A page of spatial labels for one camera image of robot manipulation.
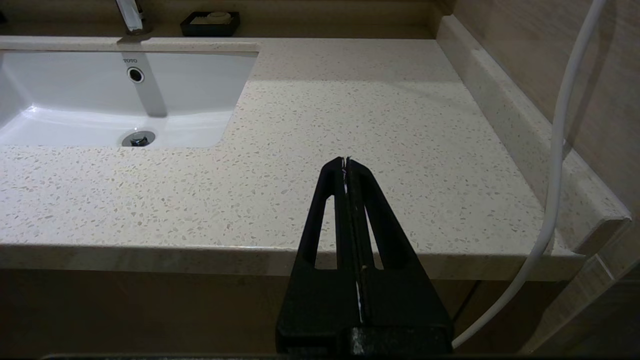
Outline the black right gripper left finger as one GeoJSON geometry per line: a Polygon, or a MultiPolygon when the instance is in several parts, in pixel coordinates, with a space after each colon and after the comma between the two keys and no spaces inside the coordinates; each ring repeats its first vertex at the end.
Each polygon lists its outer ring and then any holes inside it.
{"type": "Polygon", "coordinates": [[[337,354],[345,335],[361,323],[357,257],[346,161],[337,157],[318,176],[295,262],[276,322],[280,353],[337,354]],[[334,200],[336,268],[318,269],[320,234],[328,198],[334,200]]]}

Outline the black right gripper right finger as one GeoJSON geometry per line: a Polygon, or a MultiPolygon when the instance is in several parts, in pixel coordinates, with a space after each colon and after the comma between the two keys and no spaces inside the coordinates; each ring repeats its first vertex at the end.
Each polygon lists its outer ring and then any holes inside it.
{"type": "Polygon", "coordinates": [[[354,355],[446,355],[453,322],[373,173],[347,160],[358,255],[360,324],[354,355]]]}

